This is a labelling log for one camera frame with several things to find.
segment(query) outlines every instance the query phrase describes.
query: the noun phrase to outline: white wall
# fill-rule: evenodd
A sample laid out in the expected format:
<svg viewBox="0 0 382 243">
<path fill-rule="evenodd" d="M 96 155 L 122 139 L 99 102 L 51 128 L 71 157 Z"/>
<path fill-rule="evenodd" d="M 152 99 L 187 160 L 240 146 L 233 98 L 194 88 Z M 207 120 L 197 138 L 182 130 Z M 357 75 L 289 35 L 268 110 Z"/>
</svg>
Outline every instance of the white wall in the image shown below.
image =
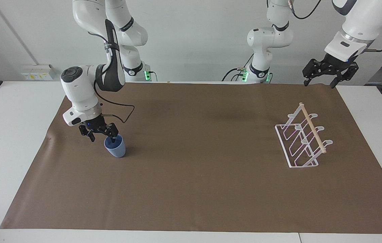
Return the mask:
<svg viewBox="0 0 382 243">
<path fill-rule="evenodd" d="M 300 16 L 317 0 L 297 0 Z M 270 26 L 264 0 L 128 0 L 135 20 L 149 33 L 139 48 L 142 59 L 163 81 L 214 81 L 226 71 L 242 66 L 252 54 L 246 43 L 250 29 Z M 21 80 L 19 65 L 52 64 L 59 72 L 69 66 L 105 62 L 101 41 L 88 35 L 72 17 L 72 0 L 0 0 L 0 12 L 15 30 L 4 31 L 0 20 L 0 78 Z M 291 18 L 295 37 L 290 47 L 273 49 L 273 82 L 302 83 L 302 68 L 311 58 L 322 59 L 324 48 L 341 28 L 344 17 L 322 1 L 306 20 Z M 373 44 L 382 47 L 382 34 Z M 365 53 L 357 59 L 360 69 L 350 84 L 364 84 L 382 66 L 382 53 Z M 328 83 L 330 77 L 319 81 Z"/>
</svg>

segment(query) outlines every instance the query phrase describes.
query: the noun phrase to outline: robotic arm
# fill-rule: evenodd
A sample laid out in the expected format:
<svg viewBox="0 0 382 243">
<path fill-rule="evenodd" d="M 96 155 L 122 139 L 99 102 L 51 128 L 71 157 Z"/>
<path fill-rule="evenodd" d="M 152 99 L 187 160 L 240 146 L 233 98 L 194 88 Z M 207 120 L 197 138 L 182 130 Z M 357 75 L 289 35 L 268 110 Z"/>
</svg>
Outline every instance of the robotic arm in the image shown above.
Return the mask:
<svg viewBox="0 0 382 243">
<path fill-rule="evenodd" d="M 342 29 L 325 48 L 322 61 L 312 59 L 303 69 L 304 84 L 321 75 L 336 75 L 330 83 L 351 80 L 359 66 L 354 61 L 367 50 L 382 30 L 382 0 L 332 0 L 336 11 L 345 16 Z"/>
<path fill-rule="evenodd" d="M 252 62 L 246 66 L 246 81 L 262 83 L 266 80 L 271 67 L 272 54 L 268 48 L 289 46 L 293 40 L 293 31 L 288 29 L 291 15 L 287 0 L 271 0 L 267 12 L 270 28 L 252 29 L 248 33 L 248 45 L 254 50 Z"/>
<path fill-rule="evenodd" d="M 125 73 L 132 80 L 146 80 L 145 65 L 135 46 L 147 42 L 147 32 L 131 17 L 125 0 L 73 0 L 72 10 L 78 25 L 104 42 L 107 64 L 73 66 L 61 74 L 61 84 L 72 107 L 63 114 L 68 126 L 79 125 L 82 135 L 95 141 L 94 133 L 104 134 L 114 142 L 118 130 L 106 124 L 95 85 L 117 92 L 125 85 Z"/>
</svg>

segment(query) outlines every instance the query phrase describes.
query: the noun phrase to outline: blue object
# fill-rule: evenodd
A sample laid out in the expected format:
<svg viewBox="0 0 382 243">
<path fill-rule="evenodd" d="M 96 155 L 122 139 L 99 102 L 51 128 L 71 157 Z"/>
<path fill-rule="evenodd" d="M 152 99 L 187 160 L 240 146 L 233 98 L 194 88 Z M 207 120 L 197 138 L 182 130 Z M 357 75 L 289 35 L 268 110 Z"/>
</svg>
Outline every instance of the blue object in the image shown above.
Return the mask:
<svg viewBox="0 0 382 243">
<path fill-rule="evenodd" d="M 125 142 L 120 134 L 117 134 L 114 143 L 110 137 L 106 137 L 104 147 L 116 158 L 121 158 L 126 154 Z"/>
</svg>

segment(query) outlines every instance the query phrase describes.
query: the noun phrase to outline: brown tablecloth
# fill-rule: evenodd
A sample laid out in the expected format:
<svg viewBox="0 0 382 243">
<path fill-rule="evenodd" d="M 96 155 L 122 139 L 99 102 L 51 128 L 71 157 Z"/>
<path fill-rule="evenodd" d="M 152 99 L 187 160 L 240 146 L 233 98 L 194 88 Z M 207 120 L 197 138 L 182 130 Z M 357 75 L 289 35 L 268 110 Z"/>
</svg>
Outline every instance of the brown tablecloth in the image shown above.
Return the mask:
<svg viewBox="0 0 382 243">
<path fill-rule="evenodd" d="M 1 228 L 382 234 L 382 169 L 336 90 L 324 85 L 128 83 L 113 101 L 117 159 L 54 118 Z M 298 103 L 332 139 L 290 169 L 274 125 Z M 104 114 L 129 108 L 104 102 Z"/>
</svg>

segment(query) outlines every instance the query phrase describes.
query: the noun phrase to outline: wooden rod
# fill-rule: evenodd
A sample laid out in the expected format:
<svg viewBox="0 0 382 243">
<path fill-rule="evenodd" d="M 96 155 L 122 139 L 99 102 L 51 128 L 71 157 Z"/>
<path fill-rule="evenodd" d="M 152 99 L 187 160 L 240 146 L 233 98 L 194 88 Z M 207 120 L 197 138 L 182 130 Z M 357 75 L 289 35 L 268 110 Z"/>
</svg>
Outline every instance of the wooden rod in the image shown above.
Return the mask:
<svg viewBox="0 0 382 243">
<path fill-rule="evenodd" d="M 322 151 L 322 153 L 325 154 L 326 148 L 323 145 L 322 140 L 320 139 L 319 134 L 317 133 L 314 124 L 312 123 L 311 119 L 309 118 L 308 112 L 305 109 L 305 105 L 302 102 L 300 102 L 299 106 L 302 109 L 303 114 L 305 115 L 305 119 L 308 121 L 309 127 L 311 128 L 311 131 L 314 134 L 315 140 L 319 144 L 320 150 Z"/>
</svg>

